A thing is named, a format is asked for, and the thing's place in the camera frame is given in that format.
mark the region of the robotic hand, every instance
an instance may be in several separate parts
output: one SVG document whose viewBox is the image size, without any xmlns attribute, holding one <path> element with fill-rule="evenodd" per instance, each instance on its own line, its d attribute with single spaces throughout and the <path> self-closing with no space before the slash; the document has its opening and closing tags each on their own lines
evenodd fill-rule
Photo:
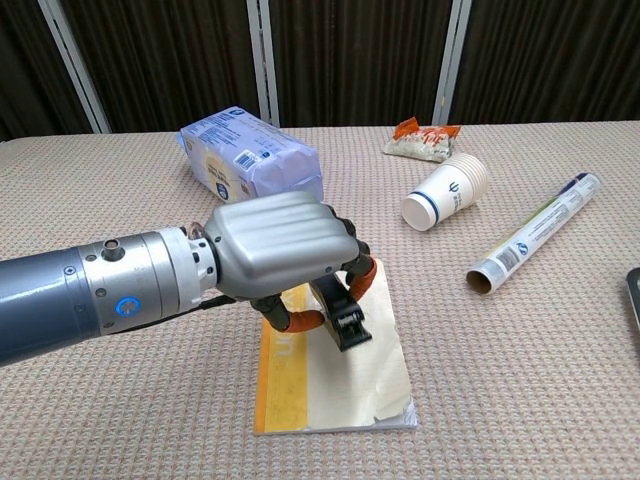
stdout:
<svg viewBox="0 0 640 480">
<path fill-rule="evenodd" d="M 369 254 L 349 220 L 288 192 L 221 206 L 204 227 L 0 262 L 0 366 L 236 301 L 278 331 L 310 330 L 322 313 L 288 312 L 280 294 L 307 282 L 317 291 L 342 270 L 357 301 L 376 274 Z M 223 295 L 203 301 L 212 288 Z"/>
</svg>

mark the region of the table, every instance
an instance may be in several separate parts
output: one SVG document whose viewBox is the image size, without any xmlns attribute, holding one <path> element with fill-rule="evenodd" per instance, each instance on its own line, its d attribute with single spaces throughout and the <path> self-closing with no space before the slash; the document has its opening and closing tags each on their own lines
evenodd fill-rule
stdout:
<svg viewBox="0 0 640 480">
<path fill-rule="evenodd" d="M 326 200 L 385 264 L 420 426 L 254 436 L 248 305 L 0 371 L 0 478 L 637 478 L 640 122 L 465 126 L 488 193 L 426 233 L 399 215 L 436 165 L 380 153 L 391 127 L 289 129 Z M 498 292 L 465 272 L 575 174 L 602 190 Z M 0 259 L 192 220 L 218 205 L 174 133 L 0 146 Z"/>
</svg>

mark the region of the plastic wrapped bag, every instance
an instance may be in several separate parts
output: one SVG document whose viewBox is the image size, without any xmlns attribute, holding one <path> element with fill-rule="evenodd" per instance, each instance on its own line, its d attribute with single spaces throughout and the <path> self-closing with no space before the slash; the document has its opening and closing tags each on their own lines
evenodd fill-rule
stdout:
<svg viewBox="0 0 640 480">
<path fill-rule="evenodd" d="M 324 198 L 315 148 L 231 107 L 180 130 L 195 177 L 227 203 L 302 190 Z"/>
<path fill-rule="evenodd" d="M 393 138 L 382 151 L 387 155 L 442 163 L 451 156 L 453 139 L 459 131 L 457 126 L 420 128 L 416 117 L 411 117 L 396 127 Z"/>
</svg>

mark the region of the black curtain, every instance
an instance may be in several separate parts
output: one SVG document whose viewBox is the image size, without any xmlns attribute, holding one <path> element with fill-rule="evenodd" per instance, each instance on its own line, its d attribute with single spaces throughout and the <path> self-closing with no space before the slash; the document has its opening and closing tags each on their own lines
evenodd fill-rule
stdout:
<svg viewBox="0 0 640 480">
<path fill-rule="evenodd" d="M 271 0 L 282 126 L 430 123 L 451 0 Z"/>
<path fill-rule="evenodd" d="M 115 132 L 259 115 L 244 0 L 62 0 Z"/>
<path fill-rule="evenodd" d="M 37 0 L 0 0 L 0 140 L 91 132 Z"/>
<path fill-rule="evenodd" d="M 450 123 L 640 119 L 640 1 L 473 0 Z"/>
</svg>

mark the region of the stack of paper cups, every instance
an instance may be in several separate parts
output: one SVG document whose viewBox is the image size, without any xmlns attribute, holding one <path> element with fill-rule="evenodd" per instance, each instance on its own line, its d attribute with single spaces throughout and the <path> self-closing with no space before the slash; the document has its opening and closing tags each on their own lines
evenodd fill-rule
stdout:
<svg viewBox="0 0 640 480">
<path fill-rule="evenodd" d="M 402 218 L 416 230 L 426 231 L 458 210 L 474 204 L 489 184 L 480 160 L 456 153 L 402 201 Z"/>
</svg>

